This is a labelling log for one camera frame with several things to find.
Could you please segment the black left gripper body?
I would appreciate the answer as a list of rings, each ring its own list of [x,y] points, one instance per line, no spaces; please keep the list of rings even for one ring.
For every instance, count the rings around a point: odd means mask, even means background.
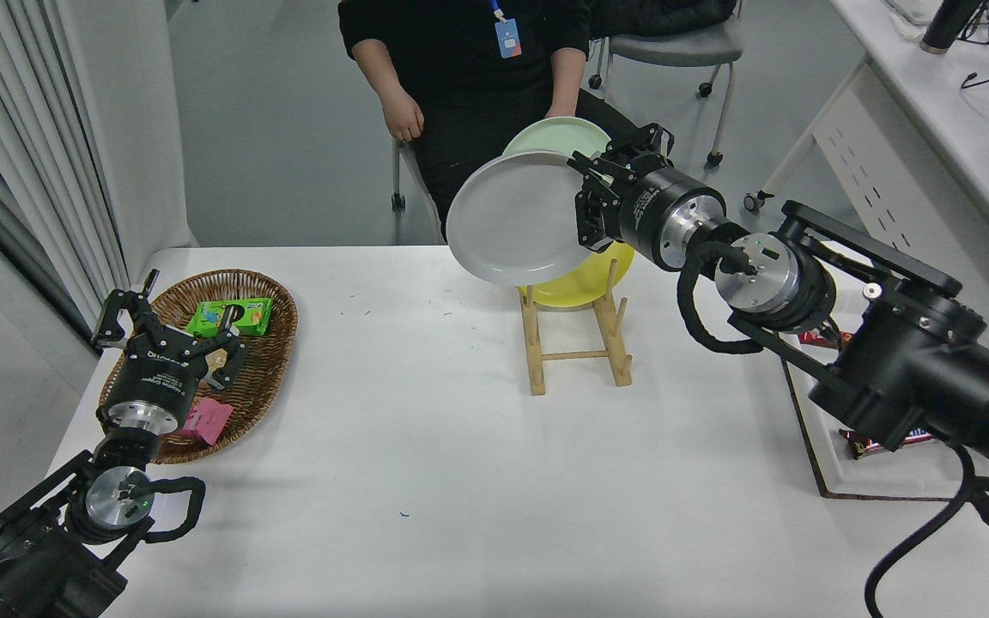
[[[188,333],[168,331],[158,340],[165,341],[166,347],[157,348],[146,334],[129,341],[127,356],[106,396],[106,409],[142,402],[167,412],[189,411],[197,385],[207,375],[207,361],[185,355],[196,347]]]

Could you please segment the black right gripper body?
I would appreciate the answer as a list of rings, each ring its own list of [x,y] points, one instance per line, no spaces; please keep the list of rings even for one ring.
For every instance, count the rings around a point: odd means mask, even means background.
[[[637,179],[622,211],[622,239],[654,263],[683,263],[706,185],[672,167]]]

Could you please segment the person's right hand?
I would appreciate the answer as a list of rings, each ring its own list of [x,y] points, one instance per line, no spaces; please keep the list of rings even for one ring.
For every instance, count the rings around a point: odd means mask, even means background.
[[[380,96],[382,116],[392,138],[401,143],[412,143],[422,136],[424,117],[411,95],[401,88],[390,89]]]

